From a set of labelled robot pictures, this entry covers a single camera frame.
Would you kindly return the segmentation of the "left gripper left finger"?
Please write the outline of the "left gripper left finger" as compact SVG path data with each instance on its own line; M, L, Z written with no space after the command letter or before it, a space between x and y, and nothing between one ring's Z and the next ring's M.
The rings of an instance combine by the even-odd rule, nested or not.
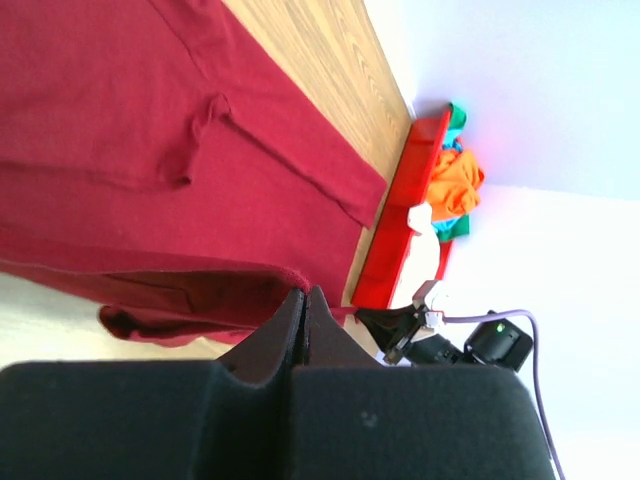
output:
M26 362L1 373L5 479L278 479L305 296L217 360Z

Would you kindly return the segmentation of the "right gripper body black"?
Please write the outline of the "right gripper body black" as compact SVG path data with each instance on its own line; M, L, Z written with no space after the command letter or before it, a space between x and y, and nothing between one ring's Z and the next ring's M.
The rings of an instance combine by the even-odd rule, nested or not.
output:
M425 312L415 309L393 309L387 313L387 339L382 348L384 361L398 365L405 357L415 334L425 326Z

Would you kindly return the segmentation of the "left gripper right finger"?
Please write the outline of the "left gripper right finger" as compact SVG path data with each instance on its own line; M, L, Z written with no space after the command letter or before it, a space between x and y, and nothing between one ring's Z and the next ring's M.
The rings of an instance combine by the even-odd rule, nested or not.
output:
M385 367L306 300L305 362L291 375L293 479L550 479L534 402L493 366Z

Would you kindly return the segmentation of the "dark red t shirt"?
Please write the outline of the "dark red t shirt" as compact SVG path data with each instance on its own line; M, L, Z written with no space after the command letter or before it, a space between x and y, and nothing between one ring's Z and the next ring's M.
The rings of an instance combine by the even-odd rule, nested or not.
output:
M220 1L1 5L1 268L123 340L339 308L384 178Z

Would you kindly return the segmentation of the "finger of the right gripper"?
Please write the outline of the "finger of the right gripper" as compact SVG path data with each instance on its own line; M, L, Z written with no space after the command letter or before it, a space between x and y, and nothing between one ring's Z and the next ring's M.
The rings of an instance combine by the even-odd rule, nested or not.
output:
M385 345L388 334L386 319L390 310L360 308L355 312L355 318L364 324L377 345Z

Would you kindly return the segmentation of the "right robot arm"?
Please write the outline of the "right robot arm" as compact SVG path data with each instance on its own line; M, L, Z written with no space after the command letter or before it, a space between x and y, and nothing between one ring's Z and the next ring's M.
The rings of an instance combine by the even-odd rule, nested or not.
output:
M391 310L359 309L355 318L371 334L383 361L422 365L489 365L519 371L534 350L534 338L493 311L471 321L475 329L463 347L456 347L437 329L445 324L441 311L409 305Z

